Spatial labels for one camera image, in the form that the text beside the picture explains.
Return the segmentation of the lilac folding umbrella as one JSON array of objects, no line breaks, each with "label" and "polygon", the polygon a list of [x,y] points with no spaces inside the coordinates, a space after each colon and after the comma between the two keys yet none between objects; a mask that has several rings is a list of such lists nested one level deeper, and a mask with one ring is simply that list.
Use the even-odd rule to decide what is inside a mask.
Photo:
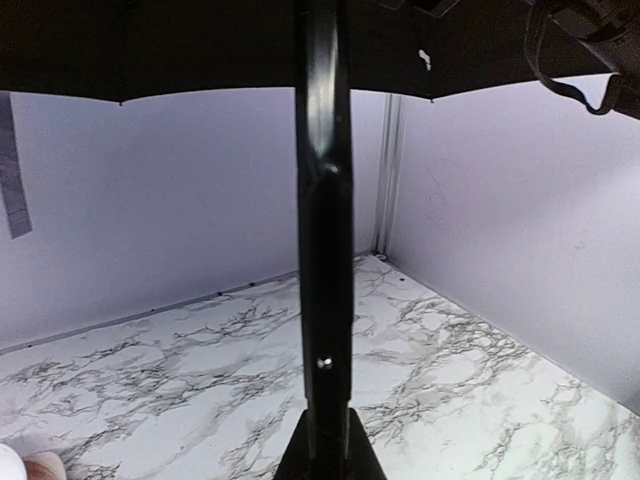
[{"label": "lilac folding umbrella", "polygon": [[354,322],[352,89],[428,100],[519,82],[639,114],[635,1],[5,1],[1,88],[124,103],[295,90],[310,479],[345,479]]}]

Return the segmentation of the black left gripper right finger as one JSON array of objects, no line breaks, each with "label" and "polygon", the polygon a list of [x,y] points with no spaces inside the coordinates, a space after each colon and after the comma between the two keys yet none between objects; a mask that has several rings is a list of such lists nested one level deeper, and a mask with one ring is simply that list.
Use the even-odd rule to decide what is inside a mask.
[{"label": "black left gripper right finger", "polygon": [[349,438],[345,479],[386,480],[386,475],[357,412],[350,408],[348,413]]}]

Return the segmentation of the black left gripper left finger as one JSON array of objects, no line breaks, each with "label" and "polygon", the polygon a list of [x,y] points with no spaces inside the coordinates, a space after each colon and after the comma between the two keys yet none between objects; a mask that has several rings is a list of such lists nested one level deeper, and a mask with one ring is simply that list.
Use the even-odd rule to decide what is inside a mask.
[{"label": "black left gripper left finger", "polygon": [[274,480],[310,479],[309,414],[304,410],[276,469]]}]

